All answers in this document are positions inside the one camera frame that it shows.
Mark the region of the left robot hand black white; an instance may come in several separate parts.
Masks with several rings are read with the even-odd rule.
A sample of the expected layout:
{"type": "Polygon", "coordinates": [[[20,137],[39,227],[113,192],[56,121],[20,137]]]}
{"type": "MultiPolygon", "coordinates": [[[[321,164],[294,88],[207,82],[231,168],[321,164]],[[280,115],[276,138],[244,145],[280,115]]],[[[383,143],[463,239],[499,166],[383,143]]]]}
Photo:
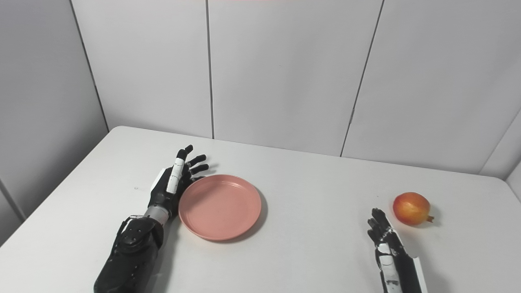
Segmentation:
{"type": "Polygon", "coordinates": [[[207,171],[210,166],[205,163],[207,156],[198,155],[187,160],[193,151],[193,145],[188,145],[177,152],[174,164],[159,174],[159,179],[151,190],[148,207],[163,208],[170,216],[177,214],[179,202],[184,191],[197,180],[203,178],[195,175],[207,171]]]}

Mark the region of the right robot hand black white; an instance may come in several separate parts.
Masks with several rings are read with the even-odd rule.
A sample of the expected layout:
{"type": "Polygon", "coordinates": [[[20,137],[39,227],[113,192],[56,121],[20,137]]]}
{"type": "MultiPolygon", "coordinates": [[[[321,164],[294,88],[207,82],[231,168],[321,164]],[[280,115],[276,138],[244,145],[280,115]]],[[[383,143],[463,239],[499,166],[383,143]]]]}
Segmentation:
{"type": "Polygon", "coordinates": [[[404,249],[385,212],[372,208],[367,234],[375,246],[375,258],[385,293],[426,293],[427,287],[419,258],[404,249]]]}

